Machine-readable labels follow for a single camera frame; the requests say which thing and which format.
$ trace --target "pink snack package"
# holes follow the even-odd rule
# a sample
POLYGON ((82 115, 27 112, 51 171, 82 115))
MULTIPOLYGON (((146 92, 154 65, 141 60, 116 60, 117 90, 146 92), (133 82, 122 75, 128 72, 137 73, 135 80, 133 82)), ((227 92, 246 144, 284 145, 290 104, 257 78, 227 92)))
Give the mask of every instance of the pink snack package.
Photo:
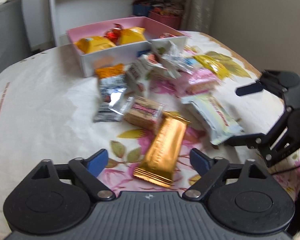
POLYGON ((199 68, 193 74, 186 72, 181 72, 180 74, 180 78, 171 80, 179 97, 200 94, 220 84, 217 76, 206 68, 199 68))

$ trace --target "gold wrapped candy bar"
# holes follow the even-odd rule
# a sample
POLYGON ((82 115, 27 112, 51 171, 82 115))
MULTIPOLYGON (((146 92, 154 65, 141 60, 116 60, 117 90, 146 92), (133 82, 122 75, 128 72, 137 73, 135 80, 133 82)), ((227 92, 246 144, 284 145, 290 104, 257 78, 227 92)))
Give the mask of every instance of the gold wrapped candy bar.
POLYGON ((162 187, 171 187, 188 123, 180 116, 164 112, 161 128, 133 175, 162 187))

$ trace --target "gray ribbed gripper base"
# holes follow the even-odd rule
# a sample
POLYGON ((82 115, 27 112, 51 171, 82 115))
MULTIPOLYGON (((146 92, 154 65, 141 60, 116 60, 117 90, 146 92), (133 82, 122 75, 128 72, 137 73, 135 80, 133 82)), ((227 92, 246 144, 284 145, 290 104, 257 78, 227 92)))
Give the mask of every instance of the gray ribbed gripper base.
POLYGON ((245 236, 216 224, 203 205, 177 192, 122 192, 98 203, 83 223, 51 236, 13 232, 7 240, 289 240, 284 233, 245 236))

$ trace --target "floral tablecloth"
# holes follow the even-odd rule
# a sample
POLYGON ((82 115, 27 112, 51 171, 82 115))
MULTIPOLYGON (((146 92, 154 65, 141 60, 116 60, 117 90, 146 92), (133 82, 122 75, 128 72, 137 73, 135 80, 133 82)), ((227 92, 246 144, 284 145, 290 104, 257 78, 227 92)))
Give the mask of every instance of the floral tablecloth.
MULTIPOLYGON (((282 114, 282 102, 267 91, 245 97, 234 92, 236 87, 253 82, 258 71, 213 38, 196 32, 185 34, 189 36, 185 55, 214 51, 231 57, 224 64, 232 77, 216 88, 214 96, 246 133, 266 133, 282 114)), ((180 104, 167 81, 153 80, 150 99, 165 104, 166 111, 178 112, 192 121, 169 190, 182 193, 200 178, 189 161, 189 151, 194 147, 210 157, 221 156, 233 163, 244 163, 248 158, 262 163, 256 150, 224 145, 213 148, 206 132, 180 104)), ((9 233, 2 213, 5 198, 41 159, 67 163, 105 148, 109 162, 98 178, 116 194, 122 190, 168 190, 132 176, 154 135, 126 122, 93 123, 99 103, 97 79, 82 78, 69 45, 37 54, 0 74, 0 237, 9 233)), ((300 150, 270 172, 298 165, 300 150)), ((300 168, 275 178, 295 200, 300 190, 300 168)))

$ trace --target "gray sofa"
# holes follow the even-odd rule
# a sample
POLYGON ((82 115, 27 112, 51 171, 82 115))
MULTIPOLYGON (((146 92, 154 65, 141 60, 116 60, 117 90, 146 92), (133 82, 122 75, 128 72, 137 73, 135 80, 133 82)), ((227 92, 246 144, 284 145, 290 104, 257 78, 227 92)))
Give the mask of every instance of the gray sofa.
POLYGON ((8 66, 30 56, 21 0, 0 5, 0 73, 8 66))

